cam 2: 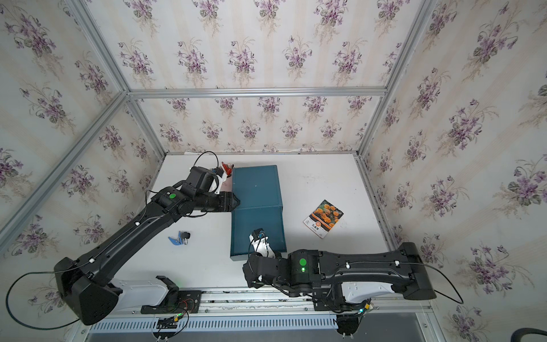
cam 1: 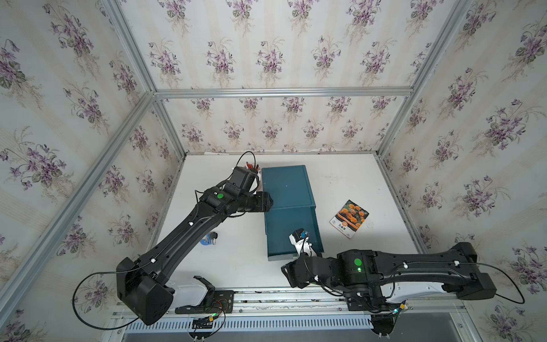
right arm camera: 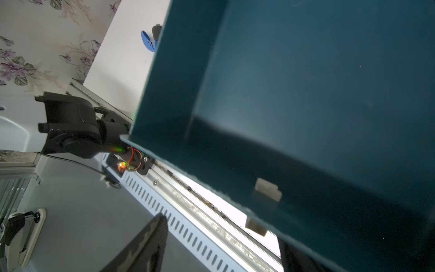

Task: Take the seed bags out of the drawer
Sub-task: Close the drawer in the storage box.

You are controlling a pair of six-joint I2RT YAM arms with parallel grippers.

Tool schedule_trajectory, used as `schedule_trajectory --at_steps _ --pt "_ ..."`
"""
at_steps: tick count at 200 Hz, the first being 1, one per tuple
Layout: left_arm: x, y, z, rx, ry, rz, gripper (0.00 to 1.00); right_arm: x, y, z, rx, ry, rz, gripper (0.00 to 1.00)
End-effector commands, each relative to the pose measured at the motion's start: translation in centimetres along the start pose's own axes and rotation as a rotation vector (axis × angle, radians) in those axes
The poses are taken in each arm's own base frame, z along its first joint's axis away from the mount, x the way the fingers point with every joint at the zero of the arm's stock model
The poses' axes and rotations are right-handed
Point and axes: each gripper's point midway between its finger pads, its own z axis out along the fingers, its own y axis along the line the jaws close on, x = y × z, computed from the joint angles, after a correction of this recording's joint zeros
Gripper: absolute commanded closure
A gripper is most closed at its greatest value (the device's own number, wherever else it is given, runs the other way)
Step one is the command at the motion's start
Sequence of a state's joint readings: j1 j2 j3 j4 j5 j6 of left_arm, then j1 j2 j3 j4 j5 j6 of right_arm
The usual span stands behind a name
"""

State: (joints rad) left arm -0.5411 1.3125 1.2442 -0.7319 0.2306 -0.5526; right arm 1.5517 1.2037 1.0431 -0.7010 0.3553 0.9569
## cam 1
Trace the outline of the orange marigold seed bag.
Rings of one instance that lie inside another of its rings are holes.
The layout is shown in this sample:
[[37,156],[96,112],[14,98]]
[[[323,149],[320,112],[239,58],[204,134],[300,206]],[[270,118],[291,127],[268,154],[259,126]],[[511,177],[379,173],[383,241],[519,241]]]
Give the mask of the orange marigold seed bag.
[[365,224],[369,212],[348,199],[346,203],[330,219],[330,225],[343,236],[352,239],[356,232]]

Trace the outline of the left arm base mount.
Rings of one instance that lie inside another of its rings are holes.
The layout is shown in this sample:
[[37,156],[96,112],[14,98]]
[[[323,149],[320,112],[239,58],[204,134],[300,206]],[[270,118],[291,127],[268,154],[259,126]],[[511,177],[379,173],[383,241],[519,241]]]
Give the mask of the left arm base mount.
[[194,276],[174,289],[171,309],[176,314],[205,314],[219,310],[220,304],[225,313],[233,311],[235,291],[217,289],[202,276]]

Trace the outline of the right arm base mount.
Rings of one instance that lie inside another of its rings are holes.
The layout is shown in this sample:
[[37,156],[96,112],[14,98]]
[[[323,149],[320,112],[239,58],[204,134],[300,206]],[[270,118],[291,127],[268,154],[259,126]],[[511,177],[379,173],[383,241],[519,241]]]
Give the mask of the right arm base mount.
[[403,303],[388,303],[379,286],[357,286],[343,290],[343,297],[350,312],[370,312],[381,314],[396,312]]

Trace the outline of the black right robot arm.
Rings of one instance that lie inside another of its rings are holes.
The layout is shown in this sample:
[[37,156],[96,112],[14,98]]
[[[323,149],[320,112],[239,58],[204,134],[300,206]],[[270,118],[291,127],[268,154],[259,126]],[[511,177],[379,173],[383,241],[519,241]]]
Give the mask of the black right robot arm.
[[481,272],[478,255],[468,242],[437,254],[400,255],[351,249],[337,257],[302,254],[282,266],[293,288],[320,286],[343,297],[352,311],[388,312],[408,299],[430,294],[454,294],[457,299],[491,299],[497,288]]

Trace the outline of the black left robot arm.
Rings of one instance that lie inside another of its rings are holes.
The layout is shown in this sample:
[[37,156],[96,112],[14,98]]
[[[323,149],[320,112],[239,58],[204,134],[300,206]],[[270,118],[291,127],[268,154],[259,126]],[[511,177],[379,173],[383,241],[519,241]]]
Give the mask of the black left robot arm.
[[144,324],[152,325],[168,312],[175,298],[168,281],[206,234],[233,216],[270,210],[272,198],[253,188],[254,183],[260,183],[257,168],[234,168],[228,179],[201,194],[189,215],[166,238],[137,259],[126,257],[118,264],[118,299]]

